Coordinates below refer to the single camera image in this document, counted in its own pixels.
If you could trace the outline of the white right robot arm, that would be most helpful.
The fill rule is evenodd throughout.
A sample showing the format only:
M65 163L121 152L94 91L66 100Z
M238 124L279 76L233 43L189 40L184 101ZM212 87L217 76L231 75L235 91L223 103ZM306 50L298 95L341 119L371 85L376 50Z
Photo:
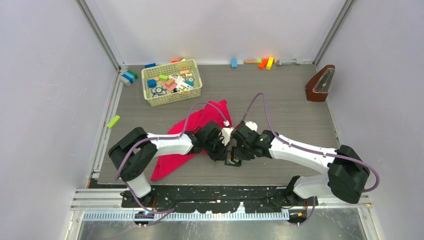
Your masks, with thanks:
M339 149L324 148L289 139L271 130L258 133L256 123L250 121L242 121L230 136L236 141L236 155L240 160L256 157L285 160L319 173L292 177L283 192L291 205L326 195L357 204L370 176L370 169L346 145Z

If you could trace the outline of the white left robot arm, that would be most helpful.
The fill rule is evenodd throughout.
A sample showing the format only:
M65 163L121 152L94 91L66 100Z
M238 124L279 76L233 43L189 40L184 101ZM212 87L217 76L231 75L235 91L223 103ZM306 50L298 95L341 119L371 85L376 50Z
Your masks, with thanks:
M152 188L144 174L151 160L169 155L189 156L207 153L210 159L222 161L231 139L233 127L221 127L210 121L194 131L178 134L152 134L136 127L108 151L117 169L118 178L134 192L134 200L141 207L153 202Z

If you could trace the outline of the pink red garment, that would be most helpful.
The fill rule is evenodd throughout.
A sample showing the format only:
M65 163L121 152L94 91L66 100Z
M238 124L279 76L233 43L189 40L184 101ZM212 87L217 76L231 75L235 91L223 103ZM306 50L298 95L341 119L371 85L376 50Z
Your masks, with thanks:
M222 99L219 102L211 100L204 108L189 115L185 130L194 131L211 121L218 123L221 127L224 127L225 120L228 121L230 127L233 125L232 118L228 110L227 101L225 99ZM160 156L157 160L150 180L156 182L165 178L195 156L195 154L171 154Z

